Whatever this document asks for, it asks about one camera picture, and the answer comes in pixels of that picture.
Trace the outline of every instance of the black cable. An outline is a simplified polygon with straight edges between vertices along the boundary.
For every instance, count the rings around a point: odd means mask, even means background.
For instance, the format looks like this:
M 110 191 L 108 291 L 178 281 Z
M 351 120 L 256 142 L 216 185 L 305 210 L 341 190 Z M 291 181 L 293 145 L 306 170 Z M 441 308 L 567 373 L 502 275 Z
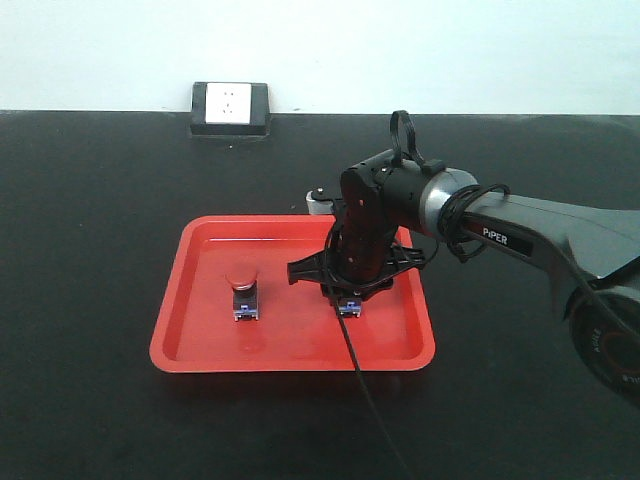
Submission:
M 487 247 L 485 244 L 481 244 L 471 252 L 464 250 L 462 243 L 469 241 L 469 238 L 463 235 L 460 230 L 462 215 L 464 215 L 466 209 L 469 208 L 469 205 L 478 198 L 496 190 L 502 190 L 505 195 L 511 193 L 509 186 L 504 183 L 495 183 L 485 188 L 480 185 L 468 185 L 449 197 L 442 206 L 442 214 L 438 220 L 438 229 L 442 232 L 449 251 L 462 263 L 479 255 Z
M 333 290 L 333 286 L 331 285 L 331 280 L 327 278 L 330 275 L 329 264 L 327 260 L 328 260 L 329 244 L 331 242 L 332 235 L 333 235 L 333 229 L 329 230 L 329 233 L 327 234 L 327 238 L 325 239 L 325 244 L 324 244 L 324 275 L 325 275 L 327 290 L 329 292 L 329 301 L 331 302 L 331 306 L 333 307 L 336 313 L 336 317 L 338 317 L 338 322 L 340 323 L 340 329 L 342 330 L 342 336 L 344 337 L 344 341 L 347 344 L 347 349 L 349 350 L 349 356 L 351 357 L 351 363 L 353 363 L 353 368 L 356 373 L 356 377 L 358 378 L 358 384 L 360 385 L 360 390 L 362 391 L 362 394 L 364 395 L 364 398 L 366 399 L 367 404 L 369 405 L 369 410 L 371 411 L 371 414 L 375 418 L 376 423 L 378 424 L 378 428 L 380 428 L 380 431 L 382 432 L 382 435 L 384 436 L 384 439 L 387 442 L 389 449 L 393 452 L 393 455 L 396 457 L 396 460 L 398 461 L 398 464 L 402 468 L 402 471 L 404 472 L 404 474 L 409 480 L 415 480 L 416 477 L 413 475 L 413 472 L 411 472 L 411 469 L 409 468 L 409 465 L 407 465 L 407 462 L 405 461 L 404 457 L 400 453 L 398 446 L 393 441 L 393 437 L 391 437 L 389 430 L 387 430 L 384 420 L 382 419 L 382 416 L 380 415 L 380 412 L 378 411 L 378 408 L 376 407 L 376 404 L 373 401 L 373 397 L 371 396 L 369 387 L 367 386 L 367 383 L 364 379 L 364 375 L 362 374 L 362 369 L 360 368 L 358 355 L 356 354 L 356 350 L 353 346 L 353 343 L 351 342 L 349 330 L 347 329 L 347 325 L 344 322 L 344 316 L 342 315 L 342 313 L 340 312 L 340 308 L 338 307 L 337 296 L 335 294 L 335 291 Z

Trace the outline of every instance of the power socket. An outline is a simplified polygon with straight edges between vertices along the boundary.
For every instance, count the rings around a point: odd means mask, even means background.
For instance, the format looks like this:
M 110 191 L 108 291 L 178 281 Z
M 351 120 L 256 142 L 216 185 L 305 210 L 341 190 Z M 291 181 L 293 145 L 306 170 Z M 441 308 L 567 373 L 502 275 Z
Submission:
M 264 136 L 268 134 L 269 120 L 266 83 L 193 84 L 193 136 Z
M 206 123 L 251 123 L 250 83 L 207 83 Z

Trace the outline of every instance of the electrical outlet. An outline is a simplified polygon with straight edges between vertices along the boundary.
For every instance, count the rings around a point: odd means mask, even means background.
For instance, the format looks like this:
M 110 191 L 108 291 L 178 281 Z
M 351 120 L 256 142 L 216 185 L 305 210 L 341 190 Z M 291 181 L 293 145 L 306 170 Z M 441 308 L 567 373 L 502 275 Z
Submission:
M 251 84 L 207 83 L 205 122 L 251 123 Z

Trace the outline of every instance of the table surface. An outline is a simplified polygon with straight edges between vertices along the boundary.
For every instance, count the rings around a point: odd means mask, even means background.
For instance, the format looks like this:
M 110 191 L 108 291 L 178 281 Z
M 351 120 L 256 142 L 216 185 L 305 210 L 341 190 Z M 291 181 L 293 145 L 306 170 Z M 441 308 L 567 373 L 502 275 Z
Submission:
M 640 209 L 640 118 L 416 116 L 425 156 L 514 193 Z M 169 375 L 148 347 L 183 227 L 306 213 L 386 115 L 0 114 L 0 478 L 399 479 L 353 373 Z M 425 249 L 432 240 L 418 235 Z M 640 415 L 588 373 L 547 279 L 487 251 L 422 272 L 437 353 L 368 373 L 417 478 L 637 479 Z

